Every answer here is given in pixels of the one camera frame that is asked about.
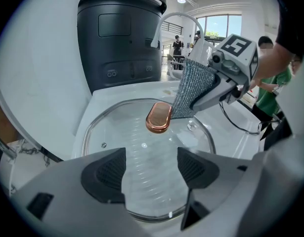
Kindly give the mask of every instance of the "window frame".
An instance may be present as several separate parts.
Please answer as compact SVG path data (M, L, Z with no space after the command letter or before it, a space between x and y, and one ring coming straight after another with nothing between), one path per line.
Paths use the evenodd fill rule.
M227 22L226 22L226 36L225 38L227 38L228 33L229 33L229 17L230 16L242 16L242 14L217 14L217 15L210 15L210 16L203 16L203 17L198 17L196 18L196 20L198 21L199 18L206 18L206 22L205 22L205 33L207 31L207 21L208 21L208 17L216 17L216 16L227 16Z

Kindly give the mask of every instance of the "sky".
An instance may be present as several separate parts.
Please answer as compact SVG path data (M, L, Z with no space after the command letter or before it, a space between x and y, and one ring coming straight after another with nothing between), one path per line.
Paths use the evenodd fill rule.
M198 19L200 25L205 29L205 18ZM226 37L227 16L212 16L207 19L207 31L218 32L220 37ZM242 16L229 16L229 31L230 34L241 35Z

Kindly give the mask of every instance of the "copper-colored handle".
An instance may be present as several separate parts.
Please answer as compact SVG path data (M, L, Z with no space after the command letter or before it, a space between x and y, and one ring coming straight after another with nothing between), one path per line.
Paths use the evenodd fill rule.
M164 102L155 103L146 117L146 127L153 133L163 133L170 125L172 107Z

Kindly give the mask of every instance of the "green shirt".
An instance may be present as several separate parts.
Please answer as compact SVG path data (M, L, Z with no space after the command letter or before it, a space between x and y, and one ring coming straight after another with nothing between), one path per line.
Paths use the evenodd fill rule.
M291 73L287 68L284 72L281 72L280 74L274 77L262 79L261 81L268 84L283 85L288 83L290 79ZM276 114L279 110L274 94L262 88L259 89L259 95L256 102L256 106L260 108L263 112L265 112L268 116Z

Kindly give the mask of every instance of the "textured towel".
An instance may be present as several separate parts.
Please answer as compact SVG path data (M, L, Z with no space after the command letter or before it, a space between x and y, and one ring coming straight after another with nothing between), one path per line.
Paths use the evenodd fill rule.
M196 61L186 59L185 68L173 103L172 119L192 118L196 112L190 106L215 83L212 69Z

